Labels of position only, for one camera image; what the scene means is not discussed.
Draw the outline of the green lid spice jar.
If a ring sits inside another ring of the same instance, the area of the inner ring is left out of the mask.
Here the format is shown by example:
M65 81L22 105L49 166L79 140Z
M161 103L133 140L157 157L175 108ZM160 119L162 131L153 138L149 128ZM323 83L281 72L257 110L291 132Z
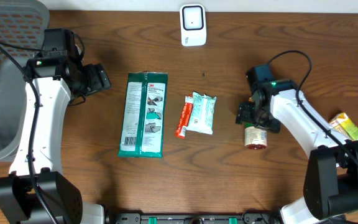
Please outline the green lid spice jar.
M244 142L247 149L260 150L267 147L267 132L246 123L244 128Z

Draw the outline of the white teal snack packet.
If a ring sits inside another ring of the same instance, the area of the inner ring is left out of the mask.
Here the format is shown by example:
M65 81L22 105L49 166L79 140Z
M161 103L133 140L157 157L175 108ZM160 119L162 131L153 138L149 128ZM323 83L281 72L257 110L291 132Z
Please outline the white teal snack packet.
M191 111L187 131L203 134L213 134L214 107L217 97L200 95L193 92L193 108Z

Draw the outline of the red white snack packet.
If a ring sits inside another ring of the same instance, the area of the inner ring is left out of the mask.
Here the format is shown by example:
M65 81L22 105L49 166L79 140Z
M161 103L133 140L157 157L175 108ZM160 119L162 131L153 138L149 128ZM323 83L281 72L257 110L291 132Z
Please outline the red white snack packet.
M181 139L185 138L187 126L190 121L191 112L193 109L193 95L185 96L185 104L180 114L180 120L175 130L175 136Z

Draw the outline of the green white barcode packet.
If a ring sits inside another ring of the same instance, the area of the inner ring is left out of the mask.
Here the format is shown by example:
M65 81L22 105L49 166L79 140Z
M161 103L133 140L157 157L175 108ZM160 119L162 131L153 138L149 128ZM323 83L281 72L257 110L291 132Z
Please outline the green white barcode packet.
M168 74L129 73L119 157L163 157Z

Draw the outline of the green juice carton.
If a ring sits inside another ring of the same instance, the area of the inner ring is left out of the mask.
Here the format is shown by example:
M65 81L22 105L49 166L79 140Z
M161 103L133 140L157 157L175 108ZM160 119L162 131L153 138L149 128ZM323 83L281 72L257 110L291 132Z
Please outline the green juice carton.
M345 112L337 114L329 121L329 124L336 131L347 136L350 140L358 140L358 127L352 122Z

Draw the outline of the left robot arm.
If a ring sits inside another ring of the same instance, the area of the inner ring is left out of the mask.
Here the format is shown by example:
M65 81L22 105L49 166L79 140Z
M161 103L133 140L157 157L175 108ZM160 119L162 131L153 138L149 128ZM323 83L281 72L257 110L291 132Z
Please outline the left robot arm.
M9 223L114 223L108 209L84 202L63 176L63 120L71 90L61 59L27 61L25 116L16 157L0 177L0 210Z

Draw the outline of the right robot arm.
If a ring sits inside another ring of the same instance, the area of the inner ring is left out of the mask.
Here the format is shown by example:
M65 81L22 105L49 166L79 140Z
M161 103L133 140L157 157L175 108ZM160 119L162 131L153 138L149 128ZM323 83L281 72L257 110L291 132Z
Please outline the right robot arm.
M252 101L239 106L236 123L272 133L284 126L308 158L303 195L280 209L280 223L347 223L342 216L358 211L358 140L330 127L291 80L249 86Z

